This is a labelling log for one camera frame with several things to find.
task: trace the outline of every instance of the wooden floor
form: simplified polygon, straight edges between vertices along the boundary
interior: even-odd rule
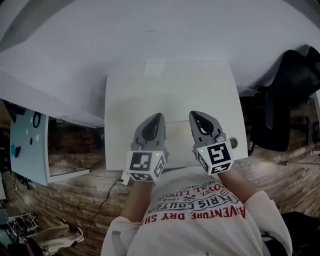
[[[53,172],[65,172],[74,165],[91,168],[92,172],[52,183],[48,187],[31,183],[30,191],[7,172],[4,174],[4,186],[10,206],[20,213],[36,213],[41,229],[59,225],[59,218],[63,216],[69,224],[85,230],[98,212],[100,203],[105,200],[108,189],[121,173],[106,170],[103,148],[96,149],[91,130],[61,129],[52,132],[49,145],[49,162]],[[298,211],[320,217],[320,168],[311,170],[284,166],[287,160],[320,163],[320,156],[311,155],[311,150],[315,148],[320,149],[320,143],[306,146],[305,135],[292,131],[287,152],[257,147],[252,156],[236,161],[234,166],[261,190],[265,190],[281,213]],[[60,255],[100,255],[108,226],[120,214],[129,191],[129,187],[117,184],[103,205],[101,214],[86,232],[84,242],[63,250]]]

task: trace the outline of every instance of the person's left forearm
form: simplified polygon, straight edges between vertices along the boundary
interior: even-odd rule
[[[120,216],[131,222],[141,222],[150,204],[152,187],[152,182],[135,181]]]

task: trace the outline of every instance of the power cord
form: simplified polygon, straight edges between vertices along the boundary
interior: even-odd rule
[[[116,183],[117,183],[117,182],[123,182],[123,181],[124,181],[123,179],[119,178],[119,179],[117,179],[117,180],[113,183],[113,185],[109,188],[108,193],[107,193],[107,195],[106,195],[106,199],[100,204],[98,213],[97,213],[95,216],[93,216],[93,218],[91,219],[90,225],[84,230],[82,237],[81,237],[78,241],[74,241],[74,242],[71,244],[72,247],[75,247],[75,246],[78,244],[78,242],[85,237],[85,233],[88,231],[88,229],[91,228],[92,224],[94,223],[95,218],[100,214],[101,209],[102,209],[102,205],[109,199],[111,190],[112,190],[113,187],[116,185]],[[65,249],[67,249],[67,248],[68,248],[68,247],[66,247],[66,248],[64,248],[64,249],[62,249],[62,250],[57,250],[56,252],[54,252],[54,253],[52,253],[52,254],[49,254],[49,256],[50,256],[50,255],[53,255],[53,254],[56,254],[56,253],[58,253],[58,252],[61,252],[61,251],[65,250]]]

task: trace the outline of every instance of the person's right forearm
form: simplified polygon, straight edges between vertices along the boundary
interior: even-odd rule
[[[238,170],[230,170],[218,174],[222,184],[230,190],[243,204],[259,190]]]

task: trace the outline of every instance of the black office chair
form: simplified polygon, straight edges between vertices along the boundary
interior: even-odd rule
[[[310,118],[306,117],[306,125],[291,124],[290,108],[307,102],[308,97],[319,89],[320,54],[313,47],[305,57],[294,50],[286,51],[272,84],[260,87],[253,97],[250,111],[253,145],[249,155],[255,145],[272,151],[286,151],[290,129],[306,132],[310,143],[313,127]]]

